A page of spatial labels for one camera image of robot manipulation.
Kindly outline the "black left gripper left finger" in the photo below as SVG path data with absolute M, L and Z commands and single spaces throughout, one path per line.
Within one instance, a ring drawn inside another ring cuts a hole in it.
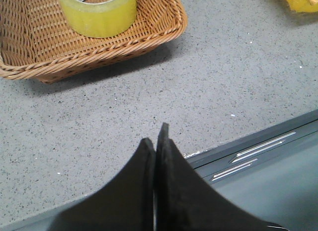
M 50 231 L 152 231 L 156 152 L 142 139 L 120 172 L 103 188 L 62 211 Z

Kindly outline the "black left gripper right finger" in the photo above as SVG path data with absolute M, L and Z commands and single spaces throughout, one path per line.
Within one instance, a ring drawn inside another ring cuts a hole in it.
M 155 170 L 159 231 L 283 231 L 237 207 L 190 166 L 163 123 L 158 136 Z

